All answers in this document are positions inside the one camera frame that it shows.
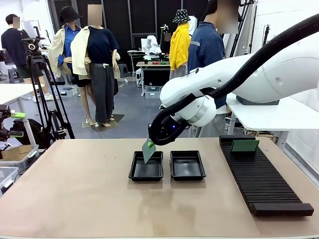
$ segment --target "cream jacket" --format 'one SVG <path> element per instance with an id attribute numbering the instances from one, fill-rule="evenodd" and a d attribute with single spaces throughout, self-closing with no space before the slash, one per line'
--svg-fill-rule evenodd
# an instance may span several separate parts
<path id="1" fill-rule="evenodd" d="M 79 79 L 90 79 L 90 68 L 88 64 L 84 63 L 84 58 L 88 57 L 87 54 L 87 45 L 88 39 L 90 36 L 89 26 L 83 28 L 74 38 L 71 43 L 71 52 L 72 52 L 72 69 L 73 73 L 79 75 Z M 114 78 L 120 78 L 119 68 L 113 69 Z"/>
<path id="2" fill-rule="evenodd" d="M 54 39 L 49 47 L 48 58 L 50 61 L 50 65 L 52 71 L 56 73 L 57 77 L 61 77 L 61 73 L 71 75 L 71 70 L 68 68 L 67 64 L 63 62 L 63 65 L 60 66 L 58 64 L 59 55 L 63 55 L 64 49 L 64 40 L 65 40 L 65 28 L 66 24 L 62 26 L 62 28 L 56 33 Z"/>

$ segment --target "mannequin hand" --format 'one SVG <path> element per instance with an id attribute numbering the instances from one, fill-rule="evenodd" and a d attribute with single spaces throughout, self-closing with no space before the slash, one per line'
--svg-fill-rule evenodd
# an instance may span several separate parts
<path id="1" fill-rule="evenodd" d="M 89 58 L 89 57 L 85 57 L 85 58 L 84 58 L 84 63 L 85 63 L 85 64 L 90 64 L 90 63 L 91 63 L 90 58 Z"/>
<path id="2" fill-rule="evenodd" d="M 118 63 L 116 62 L 116 60 L 113 60 L 112 63 L 113 63 L 113 68 L 117 69 L 118 68 Z"/>
<path id="3" fill-rule="evenodd" d="M 64 62 L 66 63 L 72 63 L 72 57 L 65 57 Z"/>

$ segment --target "ribbed black rack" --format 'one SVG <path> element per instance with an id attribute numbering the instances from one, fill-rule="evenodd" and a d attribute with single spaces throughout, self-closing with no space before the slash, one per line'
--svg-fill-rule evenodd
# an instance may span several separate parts
<path id="1" fill-rule="evenodd" d="M 314 209 L 302 203 L 269 159 L 256 152 L 231 152 L 233 140 L 254 136 L 223 135 L 220 147 L 251 214 L 255 216 L 312 216 Z"/>

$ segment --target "hair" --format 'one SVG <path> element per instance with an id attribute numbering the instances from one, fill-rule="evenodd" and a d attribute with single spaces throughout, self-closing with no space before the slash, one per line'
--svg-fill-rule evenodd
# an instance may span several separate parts
<path id="1" fill-rule="evenodd" d="M 207 8 L 201 17 L 200 21 L 204 21 L 207 15 L 213 14 L 217 11 L 218 1 L 220 0 L 209 0 L 207 4 Z M 233 6 L 234 8 L 239 8 L 241 4 L 241 0 L 222 0 L 226 2 L 228 5 Z"/>
<path id="2" fill-rule="evenodd" d="M 18 17 L 18 16 L 15 14 L 10 14 L 10 15 L 6 16 L 5 21 L 8 23 L 8 25 L 13 24 L 14 17 Z"/>

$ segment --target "black t-shirt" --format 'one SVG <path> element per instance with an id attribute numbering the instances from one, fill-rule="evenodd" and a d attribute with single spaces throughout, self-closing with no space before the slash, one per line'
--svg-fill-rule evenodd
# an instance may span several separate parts
<path id="1" fill-rule="evenodd" d="M 24 44 L 21 39 L 29 38 L 25 30 L 22 33 L 16 28 L 9 28 L 1 36 L 2 48 L 5 48 L 16 66 L 26 64 Z"/>
<path id="2" fill-rule="evenodd" d="M 112 52 L 119 49 L 118 43 L 109 29 L 89 26 L 88 55 L 92 63 L 112 65 Z"/>

